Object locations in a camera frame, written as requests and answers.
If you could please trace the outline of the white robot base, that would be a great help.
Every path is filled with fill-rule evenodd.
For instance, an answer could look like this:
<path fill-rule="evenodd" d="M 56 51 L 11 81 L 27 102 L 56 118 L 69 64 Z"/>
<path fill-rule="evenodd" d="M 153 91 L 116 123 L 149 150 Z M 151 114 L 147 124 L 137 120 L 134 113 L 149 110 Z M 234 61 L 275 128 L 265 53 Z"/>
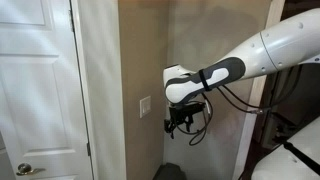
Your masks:
<path fill-rule="evenodd" d="M 320 117 L 260 160 L 251 180 L 320 180 Z"/>

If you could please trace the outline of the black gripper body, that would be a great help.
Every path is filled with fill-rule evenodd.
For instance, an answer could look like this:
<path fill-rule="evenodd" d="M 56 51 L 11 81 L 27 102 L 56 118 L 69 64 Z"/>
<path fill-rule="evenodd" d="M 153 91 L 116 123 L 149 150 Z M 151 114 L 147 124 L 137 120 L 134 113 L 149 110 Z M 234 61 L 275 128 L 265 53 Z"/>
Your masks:
<path fill-rule="evenodd" d="M 170 120 L 177 125 L 183 123 L 191 125 L 194 122 L 193 115 L 201 112 L 204 107 L 205 105 L 203 103 L 194 103 L 182 107 L 170 107 Z"/>

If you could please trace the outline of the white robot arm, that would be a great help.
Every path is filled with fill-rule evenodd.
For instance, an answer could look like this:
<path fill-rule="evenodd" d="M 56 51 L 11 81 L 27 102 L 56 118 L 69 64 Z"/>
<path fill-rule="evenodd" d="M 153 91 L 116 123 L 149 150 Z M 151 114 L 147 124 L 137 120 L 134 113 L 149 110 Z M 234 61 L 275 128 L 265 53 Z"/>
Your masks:
<path fill-rule="evenodd" d="M 170 118 L 165 131 L 172 133 L 186 118 L 201 111 L 191 100 L 199 94 L 234 81 L 255 78 L 304 63 L 317 63 L 320 55 L 320 9 L 287 18 L 250 37 L 214 64 L 197 72 L 180 65 L 163 71 Z"/>

